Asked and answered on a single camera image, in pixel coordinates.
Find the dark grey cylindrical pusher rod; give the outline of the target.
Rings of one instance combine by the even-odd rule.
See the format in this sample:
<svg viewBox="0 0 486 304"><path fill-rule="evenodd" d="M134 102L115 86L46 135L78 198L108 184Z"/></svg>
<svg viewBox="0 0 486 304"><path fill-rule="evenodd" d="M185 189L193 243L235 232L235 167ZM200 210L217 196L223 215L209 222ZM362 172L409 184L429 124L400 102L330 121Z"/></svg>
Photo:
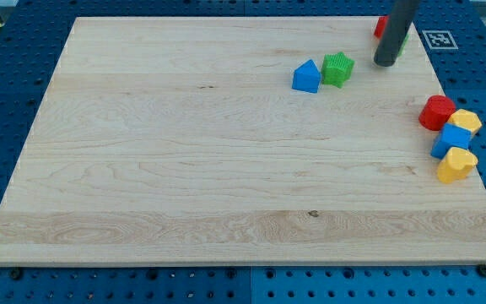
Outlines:
<svg viewBox="0 0 486 304"><path fill-rule="evenodd" d="M394 2L375 50L374 63L377 66L391 67L396 62L419 4L420 0L396 0Z"/></svg>

